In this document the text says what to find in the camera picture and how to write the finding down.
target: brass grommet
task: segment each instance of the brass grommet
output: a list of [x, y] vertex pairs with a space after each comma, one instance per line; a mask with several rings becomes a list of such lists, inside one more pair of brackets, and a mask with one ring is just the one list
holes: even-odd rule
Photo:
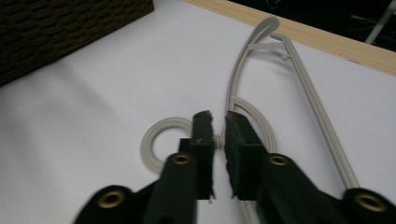
[[98, 205], [103, 208], [113, 208], [122, 204], [124, 200], [125, 195], [120, 190], [114, 190], [100, 197]]
[[177, 155], [174, 158], [174, 163], [179, 164], [179, 165], [184, 165], [187, 164], [191, 161], [190, 157], [186, 155]]
[[355, 200], [360, 206], [373, 212], [384, 212], [388, 209], [386, 204], [370, 194], [358, 194]]
[[289, 163], [288, 159], [283, 156], [272, 156], [269, 161], [274, 165], [287, 165]]

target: woven texture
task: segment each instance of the woven texture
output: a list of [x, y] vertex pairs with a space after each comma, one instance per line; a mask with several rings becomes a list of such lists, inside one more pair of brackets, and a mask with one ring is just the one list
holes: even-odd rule
[[153, 10], [152, 0], [2, 0], [0, 86]]

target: black plastic part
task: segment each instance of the black plastic part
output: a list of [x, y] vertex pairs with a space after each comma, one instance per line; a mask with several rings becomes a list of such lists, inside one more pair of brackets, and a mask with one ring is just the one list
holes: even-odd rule
[[348, 223], [292, 159], [275, 153], [262, 157], [258, 214], [262, 223]]
[[168, 157], [143, 224], [192, 224], [198, 199], [198, 162], [188, 152]]
[[191, 139], [180, 139], [179, 152], [190, 152], [198, 160], [198, 199], [209, 200], [213, 191], [213, 139], [212, 116], [208, 110], [195, 114], [192, 118]]
[[[149, 204], [151, 193], [154, 190], [155, 182], [141, 189], [137, 193], [132, 193], [122, 186], [109, 186], [96, 192], [79, 213], [75, 224], [129, 224], [141, 223]], [[103, 207], [103, 202], [112, 203], [112, 200], [120, 200], [117, 206]]]
[[245, 116], [229, 111], [226, 124], [224, 149], [233, 196], [243, 201], [256, 201], [262, 156], [267, 150]]
[[351, 223], [396, 223], [396, 207], [368, 189], [348, 189], [344, 194], [342, 209]]

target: white table surface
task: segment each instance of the white table surface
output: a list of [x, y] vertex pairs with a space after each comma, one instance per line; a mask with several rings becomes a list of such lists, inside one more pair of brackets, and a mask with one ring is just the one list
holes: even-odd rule
[[[72, 223], [99, 189], [155, 179], [140, 141], [160, 119], [210, 110], [224, 123], [229, 75], [253, 27], [176, 0], [0, 89], [0, 222]], [[396, 203], [396, 77], [295, 43], [361, 185]], [[239, 95], [273, 126], [280, 153], [335, 197], [343, 186], [290, 62], [250, 54]], [[172, 130], [155, 142], [177, 151]], [[222, 150], [198, 223], [244, 223]]]

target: dark brown wicker box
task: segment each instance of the dark brown wicker box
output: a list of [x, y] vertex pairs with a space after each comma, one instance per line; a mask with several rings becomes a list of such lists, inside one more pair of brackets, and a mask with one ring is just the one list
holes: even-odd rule
[[152, 0], [1, 0], [0, 87], [153, 10]]

